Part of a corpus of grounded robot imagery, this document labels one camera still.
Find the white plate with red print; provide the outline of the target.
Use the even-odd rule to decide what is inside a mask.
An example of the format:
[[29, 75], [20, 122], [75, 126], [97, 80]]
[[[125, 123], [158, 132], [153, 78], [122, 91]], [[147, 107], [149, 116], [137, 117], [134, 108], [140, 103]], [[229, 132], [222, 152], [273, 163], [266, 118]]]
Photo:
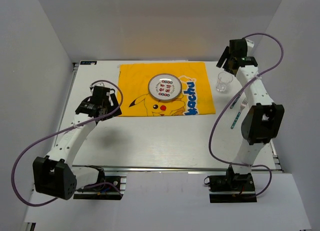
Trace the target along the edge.
[[161, 73], [152, 77], [148, 83], [148, 92], [156, 100], [171, 101], [182, 92], [182, 83], [174, 75]]

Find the yellow printed cloth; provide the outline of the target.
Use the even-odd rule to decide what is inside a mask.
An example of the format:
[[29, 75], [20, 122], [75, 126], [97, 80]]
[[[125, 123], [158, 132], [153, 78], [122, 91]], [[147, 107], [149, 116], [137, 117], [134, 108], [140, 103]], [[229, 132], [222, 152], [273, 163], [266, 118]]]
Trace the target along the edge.
[[204, 62], [122, 64], [118, 87], [124, 117], [215, 114]]

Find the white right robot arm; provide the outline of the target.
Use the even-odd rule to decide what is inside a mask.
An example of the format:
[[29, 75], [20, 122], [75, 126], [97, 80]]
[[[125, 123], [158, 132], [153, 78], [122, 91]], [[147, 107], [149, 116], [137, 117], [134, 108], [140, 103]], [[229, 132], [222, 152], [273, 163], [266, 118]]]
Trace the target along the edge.
[[245, 88], [248, 113], [241, 124], [243, 137], [239, 151], [230, 164], [232, 174], [225, 179], [226, 186], [236, 191], [244, 184], [244, 177], [251, 173], [259, 152], [278, 135], [284, 116], [283, 105], [276, 104], [269, 96], [258, 76], [258, 63], [248, 56], [254, 43], [245, 38], [231, 39], [223, 51], [217, 67], [235, 76]]

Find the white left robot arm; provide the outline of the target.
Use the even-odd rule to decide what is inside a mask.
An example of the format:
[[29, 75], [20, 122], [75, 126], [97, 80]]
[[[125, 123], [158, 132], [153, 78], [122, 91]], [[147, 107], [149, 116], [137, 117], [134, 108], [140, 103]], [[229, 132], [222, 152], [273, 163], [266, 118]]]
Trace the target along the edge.
[[105, 187], [104, 169], [95, 165], [74, 167], [75, 157], [87, 136], [99, 122], [121, 115], [113, 88], [96, 86], [75, 110], [70, 130], [65, 131], [45, 157], [32, 164], [34, 186], [38, 193], [69, 200], [75, 191]]

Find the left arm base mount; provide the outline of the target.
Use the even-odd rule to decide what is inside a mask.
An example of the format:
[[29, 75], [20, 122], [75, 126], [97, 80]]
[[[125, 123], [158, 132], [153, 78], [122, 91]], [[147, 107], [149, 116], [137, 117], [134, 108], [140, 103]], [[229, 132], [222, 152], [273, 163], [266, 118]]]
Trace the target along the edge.
[[121, 200], [126, 189], [127, 174], [95, 165], [74, 166], [76, 177], [74, 199]]

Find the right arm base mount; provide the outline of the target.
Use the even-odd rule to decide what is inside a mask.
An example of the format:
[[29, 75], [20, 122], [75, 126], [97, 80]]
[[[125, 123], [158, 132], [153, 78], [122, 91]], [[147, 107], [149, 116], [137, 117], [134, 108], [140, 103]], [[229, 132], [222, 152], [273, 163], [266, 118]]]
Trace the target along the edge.
[[256, 189], [251, 174], [246, 181], [229, 183], [227, 175], [210, 175], [204, 178], [204, 185], [209, 190], [212, 204], [256, 203]]

